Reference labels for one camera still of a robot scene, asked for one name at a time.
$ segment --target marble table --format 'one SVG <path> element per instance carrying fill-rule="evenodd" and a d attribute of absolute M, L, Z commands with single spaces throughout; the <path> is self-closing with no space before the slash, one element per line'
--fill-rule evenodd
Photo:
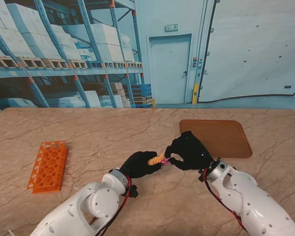
<path fill-rule="evenodd" d="M 253 175 L 295 221 L 295 111 L 244 109 L 9 108 L 0 115 L 0 236 L 28 236 L 72 194 L 134 152 L 161 153 L 179 136 L 182 119 L 239 121 L 251 145 L 249 159 L 229 164 Z M 41 142 L 65 140 L 69 155 L 62 190 L 27 190 Z M 135 179 L 130 199 L 107 236 L 246 236 L 198 181 L 196 171 L 167 165 Z"/>

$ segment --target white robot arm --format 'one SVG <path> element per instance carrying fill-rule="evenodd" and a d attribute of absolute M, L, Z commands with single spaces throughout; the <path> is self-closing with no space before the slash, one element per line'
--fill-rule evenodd
<path fill-rule="evenodd" d="M 292 218 L 249 174 L 219 159 L 199 173 L 199 179 L 211 182 L 220 201 L 240 217 L 250 236 L 295 236 Z"/>
<path fill-rule="evenodd" d="M 219 198 L 215 197 L 237 216 L 250 236 L 295 236 L 294 221 L 249 174 L 218 159 L 199 173 L 199 179 L 205 178 L 207 186 L 207 181 L 211 182 L 219 193 Z M 103 176 L 101 184 L 86 185 L 49 213 L 30 236 L 98 235 L 118 212 L 119 195 L 126 191 L 129 181 L 118 170 L 112 170 Z M 89 224 L 83 212 L 97 220 Z"/>
<path fill-rule="evenodd" d="M 129 180 L 118 170 L 103 176 L 101 184 L 89 183 L 83 189 L 50 212 L 30 236 L 95 236 L 116 214 L 119 195 L 129 186 Z M 83 212 L 97 218 L 89 224 Z"/>

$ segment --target warehouse backdrop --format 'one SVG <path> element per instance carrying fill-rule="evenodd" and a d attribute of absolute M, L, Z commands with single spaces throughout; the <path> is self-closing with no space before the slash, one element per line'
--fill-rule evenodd
<path fill-rule="evenodd" d="M 295 97 L 295 0 L 0 0 L 0 109 L 256 96 Z"/>

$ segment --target exit sign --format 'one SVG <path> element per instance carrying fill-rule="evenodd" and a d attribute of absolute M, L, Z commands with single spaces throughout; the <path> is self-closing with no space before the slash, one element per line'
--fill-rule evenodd
<path fill-rule="evenodd" d="M 178 30 L 178 24 L 172 24 L 172 25 L 166 25 L 165 31 L 177 31 Z"/>

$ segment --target brown tray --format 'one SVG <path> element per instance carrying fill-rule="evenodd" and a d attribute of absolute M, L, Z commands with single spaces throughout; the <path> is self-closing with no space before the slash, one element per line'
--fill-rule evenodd
<path fill-rule="evenodd" d="M 213 158 L 249 158 L 251 147 L 241 124 L 235 120 L 184 119 L 180 133 L 191 131 Z"/>

